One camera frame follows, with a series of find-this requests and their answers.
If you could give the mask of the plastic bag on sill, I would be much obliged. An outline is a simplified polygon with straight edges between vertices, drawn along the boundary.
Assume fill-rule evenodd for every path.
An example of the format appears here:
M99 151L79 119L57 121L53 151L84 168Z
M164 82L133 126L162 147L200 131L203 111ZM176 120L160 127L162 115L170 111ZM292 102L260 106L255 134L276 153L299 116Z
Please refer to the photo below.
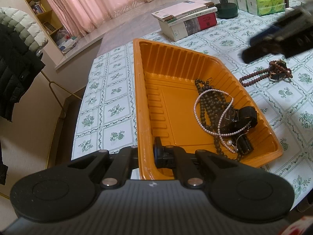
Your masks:
M71 36L66 30L61 29L56 32L54 41L60 51L63 54L66 54L76 46L78 38L76 36Z

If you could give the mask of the green glass humidifier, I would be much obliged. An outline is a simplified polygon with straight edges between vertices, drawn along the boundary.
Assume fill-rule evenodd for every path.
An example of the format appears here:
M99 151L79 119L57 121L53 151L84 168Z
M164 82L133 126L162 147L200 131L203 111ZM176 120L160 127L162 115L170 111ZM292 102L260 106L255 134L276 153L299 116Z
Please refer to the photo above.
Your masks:
M216 16L219 19L233 19L238 16L238 7L235 0L211 0L217 8Z

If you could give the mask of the pink cover book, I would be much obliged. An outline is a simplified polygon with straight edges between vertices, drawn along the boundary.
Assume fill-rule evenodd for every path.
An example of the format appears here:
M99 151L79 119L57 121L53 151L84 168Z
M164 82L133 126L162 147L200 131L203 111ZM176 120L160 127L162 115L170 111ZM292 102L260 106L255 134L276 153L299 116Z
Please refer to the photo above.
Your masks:
M170 23L211 7L214 7L213 2L205 0L186 0L153 12L152 16L162 22Z

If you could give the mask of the green tissue pack bundle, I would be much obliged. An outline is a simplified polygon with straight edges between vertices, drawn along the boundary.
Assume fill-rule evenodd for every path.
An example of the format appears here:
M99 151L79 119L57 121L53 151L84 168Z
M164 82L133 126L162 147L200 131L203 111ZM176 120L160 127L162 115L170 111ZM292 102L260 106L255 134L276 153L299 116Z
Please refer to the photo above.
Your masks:
M238 9L256 16L285 11L285 0L237 0Z

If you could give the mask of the wooden bookshelf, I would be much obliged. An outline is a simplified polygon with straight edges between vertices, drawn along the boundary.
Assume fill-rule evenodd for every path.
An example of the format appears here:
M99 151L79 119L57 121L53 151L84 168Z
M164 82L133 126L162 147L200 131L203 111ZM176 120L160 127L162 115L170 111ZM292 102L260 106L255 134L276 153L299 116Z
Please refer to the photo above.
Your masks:
M32 10L32 13L39 20L41 26L47 32L54 45L58 48L56 43L57 34L64 30L64 26L56 15L47 0L25 0Z

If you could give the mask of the orange plastic tray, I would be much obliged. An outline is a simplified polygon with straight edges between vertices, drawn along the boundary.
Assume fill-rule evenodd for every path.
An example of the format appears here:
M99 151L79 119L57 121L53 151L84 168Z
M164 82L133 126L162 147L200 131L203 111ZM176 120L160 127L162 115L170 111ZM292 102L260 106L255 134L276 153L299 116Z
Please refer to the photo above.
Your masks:
M217 58L162 42L135 39L134 71L139 172L145 180L172 179L169 169L154 163L154 139L180 146L188 153L215 151L214 139L198 125L194 81L209 80L228 93L236 109L255 107L248 92Z

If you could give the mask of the silver face wrist watch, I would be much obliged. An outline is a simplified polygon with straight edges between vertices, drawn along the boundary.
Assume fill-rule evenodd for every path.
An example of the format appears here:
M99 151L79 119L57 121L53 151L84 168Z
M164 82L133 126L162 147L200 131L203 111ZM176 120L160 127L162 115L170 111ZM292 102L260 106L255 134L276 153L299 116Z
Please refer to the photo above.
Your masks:
M279 81L289 78L290 70L287 68L284 60L270 61L268 75L271 80Z

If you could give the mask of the thick white red book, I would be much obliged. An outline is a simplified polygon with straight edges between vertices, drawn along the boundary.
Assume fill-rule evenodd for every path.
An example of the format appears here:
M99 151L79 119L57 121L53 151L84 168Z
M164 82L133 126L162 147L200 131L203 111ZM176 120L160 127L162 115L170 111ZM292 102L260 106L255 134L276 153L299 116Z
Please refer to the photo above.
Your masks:
M184 22L168 26L167 23L159 21L162 33L172 41L178 41L202 30L214 27L217 24L215 13L198 16Z

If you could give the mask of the black puffer jacket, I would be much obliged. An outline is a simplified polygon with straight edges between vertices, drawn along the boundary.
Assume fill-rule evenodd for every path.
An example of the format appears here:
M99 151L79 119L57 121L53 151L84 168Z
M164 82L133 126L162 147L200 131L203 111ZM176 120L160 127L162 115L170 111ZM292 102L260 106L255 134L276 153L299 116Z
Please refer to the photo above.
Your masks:
M1 117L12 121L14 105L45 67L12 28L1 25Z

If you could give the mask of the black wrist watch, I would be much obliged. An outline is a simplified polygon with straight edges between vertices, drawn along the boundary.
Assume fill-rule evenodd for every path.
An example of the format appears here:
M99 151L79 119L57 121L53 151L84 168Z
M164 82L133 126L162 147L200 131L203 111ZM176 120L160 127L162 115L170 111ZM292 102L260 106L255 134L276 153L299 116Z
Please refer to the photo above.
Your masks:
M246 125L253 128L257 123L257 112L254 107L247 106L241 109L231 107L221 121L220 132L222 134L233 133Z

